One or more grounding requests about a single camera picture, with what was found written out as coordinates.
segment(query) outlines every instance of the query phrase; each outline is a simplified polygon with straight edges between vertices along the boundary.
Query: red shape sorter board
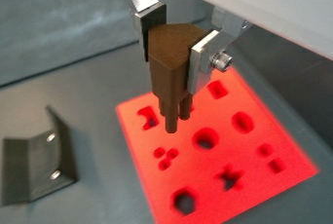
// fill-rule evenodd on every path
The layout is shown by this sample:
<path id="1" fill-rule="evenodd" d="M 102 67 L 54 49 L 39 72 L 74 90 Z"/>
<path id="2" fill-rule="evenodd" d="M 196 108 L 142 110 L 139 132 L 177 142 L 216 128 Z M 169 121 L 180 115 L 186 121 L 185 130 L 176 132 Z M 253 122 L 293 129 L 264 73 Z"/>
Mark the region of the red shape sorter board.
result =
<path id="1" fill-rule="evenodd" d="M 118 114 L 157 223 L 220 224 L 317 173 L 234 69 L 214 72 L 177 133 L 152 93 Z"/>

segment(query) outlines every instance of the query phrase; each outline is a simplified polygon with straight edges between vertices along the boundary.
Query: circular hole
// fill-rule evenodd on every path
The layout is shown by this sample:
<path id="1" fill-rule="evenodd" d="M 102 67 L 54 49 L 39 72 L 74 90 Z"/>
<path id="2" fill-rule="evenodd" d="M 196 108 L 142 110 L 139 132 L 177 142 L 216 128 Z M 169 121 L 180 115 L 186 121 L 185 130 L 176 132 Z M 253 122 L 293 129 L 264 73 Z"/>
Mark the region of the circular hole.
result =
<path id="1" fill-rule="evenodd" d="M 252 117 L 245 112 L 237 112 L 232 118 L 232 124 L 241 133 L 249 133 L 256 125 Z"/>
<path id="2" fill-rule="evenodd" d="M 170 149 L 168 152 L 166 152 L 166 156 L 172 159 L 174 159 L 177 156 L 180 155 L 180 152 L 177 149 Z"/>
<path id="3" fill-rule="evenodd" d="M 212 150 L 218 143 L 218 134 L 212 128 L 204 128 L 196 132 L 193 141 L 201 149 Z"/>
<path id="4" fill-rule="evenodd" d="M 261 156 L 268 157 L 273 153 L 273 147 L 271 144 L 265 143 L 258 147 L 258 153 Z"/>
<path id="5" fill-rule="evenodd" d="M 154 157 L 156 157 L 156 158 L 160 158 L 165 153 L 166 153 L 165 148 L 160 147 L 160 148 L 154 151 Z"/>
<path id="6" fill-rule="evenodd" d="M 160 162 L 160 169 L 161 170 L 166 170 L 172 165 L 172 162 L 169 159 L 164 159 L 161 162 Z"/>

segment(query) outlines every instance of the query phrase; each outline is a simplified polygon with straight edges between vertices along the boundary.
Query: gray wall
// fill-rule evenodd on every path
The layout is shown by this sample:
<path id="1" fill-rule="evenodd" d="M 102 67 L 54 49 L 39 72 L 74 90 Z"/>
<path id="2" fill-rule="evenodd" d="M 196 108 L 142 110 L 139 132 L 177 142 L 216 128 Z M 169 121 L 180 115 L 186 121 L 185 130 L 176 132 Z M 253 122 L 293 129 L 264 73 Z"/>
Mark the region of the gray wall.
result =
<path id="1" fill-rule="evenodd" d="M 162 1 L 172 22 L 206 16 L 200 0 Z M 134 41 L 125 0 L 0 0 L 0 86 Z"/>

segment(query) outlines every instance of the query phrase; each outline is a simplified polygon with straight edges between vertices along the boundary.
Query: gray table surface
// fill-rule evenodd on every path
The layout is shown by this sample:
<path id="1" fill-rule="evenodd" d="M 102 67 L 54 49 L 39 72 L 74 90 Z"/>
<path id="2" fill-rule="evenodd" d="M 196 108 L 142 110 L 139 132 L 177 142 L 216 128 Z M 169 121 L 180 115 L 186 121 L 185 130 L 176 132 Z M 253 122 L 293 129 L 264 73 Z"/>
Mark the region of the gray table surface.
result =
<path id="1" fill-rule="evenodd" d="M 320 167 L 320 174 L 228 223 L 333 223 L 333 159 L 325 143 L 238 56 L 237 66 Z M 28 205 L 0 208 L 0 223 L 154 223 L 115 107 L 149 92 L 149 66 L 127 46 L 0 89 L 0 138 L 50 130 L 51 104 L 71 126 L 79 181 Z"/>

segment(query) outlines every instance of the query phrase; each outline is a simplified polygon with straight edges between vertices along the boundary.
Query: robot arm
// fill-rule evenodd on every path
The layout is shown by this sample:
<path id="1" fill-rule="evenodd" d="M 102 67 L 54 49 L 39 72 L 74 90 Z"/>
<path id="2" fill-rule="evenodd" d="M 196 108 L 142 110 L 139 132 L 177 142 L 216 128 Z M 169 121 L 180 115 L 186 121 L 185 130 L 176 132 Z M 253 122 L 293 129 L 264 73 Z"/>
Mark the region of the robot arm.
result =
<path id="1" fill-rule="evenodd" d="M 150 36 L 150 30 L 158 25 L 168 24 L 168 6 L 160 2 L 160 0 L 129 0 L 129 4 L 131 6 L 134 26 L 139 33 L 143 56 L 146 61 L 149 61 L 150 38 L 156 38 L 156 36 L 160 35 Z M 210 81 L 213 70 L 217 69 L 221 72 L 228 70 L 233 58 L 226 53 L 226 48 L 250 26 L 244 19 L 220 7 L 214 8 L 213 24 L 216 29 L 190 46 L 188 71 L 184 71 L 182 67 L 172 67 L 168 62 L 160 68 L 153 68 L 158 66 L 152 64 L 153 91 L 161 100 L 161 111 L 162 115 L 166 116 L 168 132 L 177 131 L 178 116 L 181 119 L 189 118 L 190 114 L 188 113 L 190 113 L 192 95 L 194 95 Z M 176 34 L 176 29 L 190 28 L 177 26 L 173 32 Z M 170 42 L 165 42 L 165 45 L 176 45 L 172 43 L 176 38 L 178 38 L 181 42 L 186 42 L 188 38 L 182 37 L 186 34 L 189 33 L 177 33 L 177 36 L 170 38 Z M 160 56 L 164 55 L 156 52 L 157 59 L 160 59 Z M 185 80 L 188 80 L 186 88 L 176 85 L 177 83 L 182 84 Z"/>

